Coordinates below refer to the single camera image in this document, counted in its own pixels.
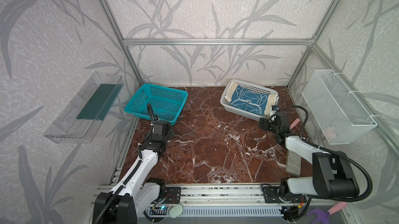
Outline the teal plastic basket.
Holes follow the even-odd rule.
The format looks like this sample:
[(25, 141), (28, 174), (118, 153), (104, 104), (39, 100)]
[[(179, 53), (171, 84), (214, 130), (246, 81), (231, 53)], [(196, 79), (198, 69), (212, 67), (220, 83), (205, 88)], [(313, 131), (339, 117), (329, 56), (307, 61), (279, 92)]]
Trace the teal plastic basket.
[(137, 90), (124, 110), (127, 114), (150, 120), (147, 109), (147, 104), (150, 104), (154, 114), (160, 120), (165, 120), (175, 125), (187, 98), (188, 93), (183, 90), (144, 84)]

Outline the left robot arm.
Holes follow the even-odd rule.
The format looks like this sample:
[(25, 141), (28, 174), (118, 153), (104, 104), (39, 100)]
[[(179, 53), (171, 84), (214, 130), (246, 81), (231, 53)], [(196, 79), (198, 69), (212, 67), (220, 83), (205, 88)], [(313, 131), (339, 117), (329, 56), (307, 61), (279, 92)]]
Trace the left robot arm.
[(147, 104), (151, 130), (138, 147), (136, 161), (108, 193), (100, 193), (94, 203), (93, 224), (136, 224), (139, 216), (154, 201), (166, 196), (165, 181), (148, 174), (159, 162), (174, 137), (170, 122), (160, 120)]

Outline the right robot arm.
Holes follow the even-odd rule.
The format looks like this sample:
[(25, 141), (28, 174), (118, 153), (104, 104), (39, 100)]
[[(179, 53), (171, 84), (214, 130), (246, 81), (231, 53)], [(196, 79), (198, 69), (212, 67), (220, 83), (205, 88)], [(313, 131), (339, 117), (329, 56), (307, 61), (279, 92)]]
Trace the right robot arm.
[(269, 118), (260, 119), (260, 128), (273, 133), (277, 143), (312, 165), (312, 176), (284, 178), (278, 187), (281, 199), (292, 195), (341, 202), (358, 202), (368, 198), (373, 181), (367, 170), (344, 152), (316, 145), (303, 136), (291, 132), (285, 108), (273, 105)]

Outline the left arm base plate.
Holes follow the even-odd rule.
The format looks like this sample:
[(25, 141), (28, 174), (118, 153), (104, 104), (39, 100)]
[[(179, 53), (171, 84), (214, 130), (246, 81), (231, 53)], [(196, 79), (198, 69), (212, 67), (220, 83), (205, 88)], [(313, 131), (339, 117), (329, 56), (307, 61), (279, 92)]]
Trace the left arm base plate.
[(156, 202), (163, 204), (178, 204), (180, 203), (181, 190), (181, 187), (167, 186), (165, 189), (161, 190), (160, 198), (156, 200)]

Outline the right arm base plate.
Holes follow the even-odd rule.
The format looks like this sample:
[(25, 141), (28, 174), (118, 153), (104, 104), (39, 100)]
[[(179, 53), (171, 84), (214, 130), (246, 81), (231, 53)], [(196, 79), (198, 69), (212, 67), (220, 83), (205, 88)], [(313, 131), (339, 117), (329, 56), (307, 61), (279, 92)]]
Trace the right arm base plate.
[(307, 203), (306, 196), (291, 193), (283, 186), (263, 184), (261, 186), (261, 191), (263, 193), (265, 203), (295, 205), (302, 205), (304, 203)]

